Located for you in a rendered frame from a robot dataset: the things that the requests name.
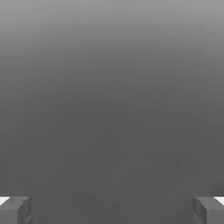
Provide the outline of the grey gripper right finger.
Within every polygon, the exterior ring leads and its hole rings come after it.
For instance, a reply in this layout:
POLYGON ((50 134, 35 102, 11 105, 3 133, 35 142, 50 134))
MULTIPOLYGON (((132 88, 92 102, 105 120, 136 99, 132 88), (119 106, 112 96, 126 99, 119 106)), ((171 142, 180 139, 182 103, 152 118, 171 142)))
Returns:
POLYGON ((195 224, 224 224, 224 196, 193 197, 195 224))

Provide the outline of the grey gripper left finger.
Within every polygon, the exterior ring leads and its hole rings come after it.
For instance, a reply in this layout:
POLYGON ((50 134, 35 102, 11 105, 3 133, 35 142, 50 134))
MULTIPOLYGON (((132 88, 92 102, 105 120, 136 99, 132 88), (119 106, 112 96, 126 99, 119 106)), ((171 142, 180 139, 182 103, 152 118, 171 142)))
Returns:
POLYGON ((0 196, 0 224, 33 224, 32 198, 0 196))

